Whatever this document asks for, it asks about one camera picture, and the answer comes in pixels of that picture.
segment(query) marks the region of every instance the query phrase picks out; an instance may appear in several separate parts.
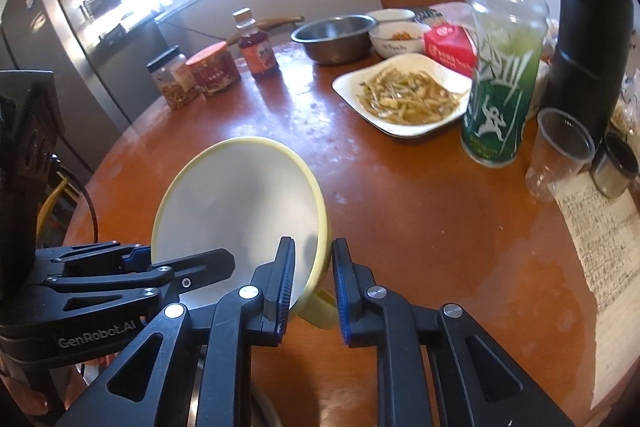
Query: mug handle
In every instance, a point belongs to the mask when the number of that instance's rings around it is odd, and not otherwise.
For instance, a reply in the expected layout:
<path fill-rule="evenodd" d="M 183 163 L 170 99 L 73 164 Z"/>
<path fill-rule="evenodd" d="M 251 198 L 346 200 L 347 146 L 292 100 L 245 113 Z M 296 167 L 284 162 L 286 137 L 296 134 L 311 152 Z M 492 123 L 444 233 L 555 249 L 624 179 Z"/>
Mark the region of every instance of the mug handle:
<path fill-rule="evenodd" d="M 305 307 L 298 315 L 316 328 L 330 330 L 338 323 L 335 297 L 324 288 L 318 287 L 311 293 Z"/>

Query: brown tabletop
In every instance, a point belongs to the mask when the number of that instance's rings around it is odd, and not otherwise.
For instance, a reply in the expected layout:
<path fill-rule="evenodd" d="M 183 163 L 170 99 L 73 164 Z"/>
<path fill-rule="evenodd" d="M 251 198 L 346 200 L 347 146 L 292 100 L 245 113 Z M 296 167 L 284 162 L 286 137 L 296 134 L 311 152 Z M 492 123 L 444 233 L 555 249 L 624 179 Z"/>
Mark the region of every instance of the brown tabletop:
<path fill-rule="evenodd" d="M 88 185 L 100 240 L 148 244 L 170 182 L 210 145 L 234 136 L 276 139 L 315 172 L 334 236 L 347 238 L 356 263 L 409 302 L 461 304 L 585 425 L 598 412 L 590 411 L 596 301 L 558 206 L 538 203 L 525 187 L 533 126 L 511 166 L 483 168 L 460 147 L 459 124 L 394 139 L 333 91 L 340 74 L 379 58 L 315 66 L 295 44 L 277 55 L 281 78 L 256 82 L 241 66 L 242 81 L 218 96 L 175 112 L 160 98 L 133 124 Z M 91 240 L 82 203 L 66 243 Z M 325 285 L 332 288 L 329 277 Z M 376 424 L 373 349 L 349 350 L 338 330 L 295 319 L 279 348 L 254 353 L 253 379 L 285 426 Z"/>

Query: black bottle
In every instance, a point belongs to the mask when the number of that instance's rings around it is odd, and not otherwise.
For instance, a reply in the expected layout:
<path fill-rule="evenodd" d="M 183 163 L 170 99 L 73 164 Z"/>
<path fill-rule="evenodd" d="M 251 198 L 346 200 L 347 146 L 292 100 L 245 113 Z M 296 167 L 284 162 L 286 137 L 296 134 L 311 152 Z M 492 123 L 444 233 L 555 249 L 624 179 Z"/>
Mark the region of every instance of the black bottle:
<path fill-rule="evenodd" d="M 607 128 L 628 59 L 632 0 L 560 0 L 560 29 L 542 106 L 577 118 L 596 146 Z"/>

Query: red bottle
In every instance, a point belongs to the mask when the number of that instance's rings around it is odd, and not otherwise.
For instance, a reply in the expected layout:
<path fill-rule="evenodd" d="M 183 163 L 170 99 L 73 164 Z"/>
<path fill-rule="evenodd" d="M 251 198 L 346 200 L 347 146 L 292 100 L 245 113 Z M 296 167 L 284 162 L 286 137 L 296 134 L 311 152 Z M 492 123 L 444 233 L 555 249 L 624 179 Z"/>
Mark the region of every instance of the red bottle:
<path fill-rule="evenodd" d="M 259 30 L 251 10 L 244 8 L 234 13 L 236 28 L 240 30 L 238 47 L 252 76 L 259 80 L 280 69 L 267 33 Z"/>

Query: clear plastic cup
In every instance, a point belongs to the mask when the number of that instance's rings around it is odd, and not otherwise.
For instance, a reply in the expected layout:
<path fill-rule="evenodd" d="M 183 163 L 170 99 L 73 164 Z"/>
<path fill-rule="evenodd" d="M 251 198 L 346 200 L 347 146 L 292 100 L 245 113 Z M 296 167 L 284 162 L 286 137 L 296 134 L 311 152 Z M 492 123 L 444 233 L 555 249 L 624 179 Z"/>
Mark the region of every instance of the clear plastic cup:
<path fill-rule="evenodd" d="M 585 127 L 553 107 L 538 113 L 538 135 L 525 181 L 540 201 L 553 201 L 572 176 L 593 160 L 595 146 Z"/>

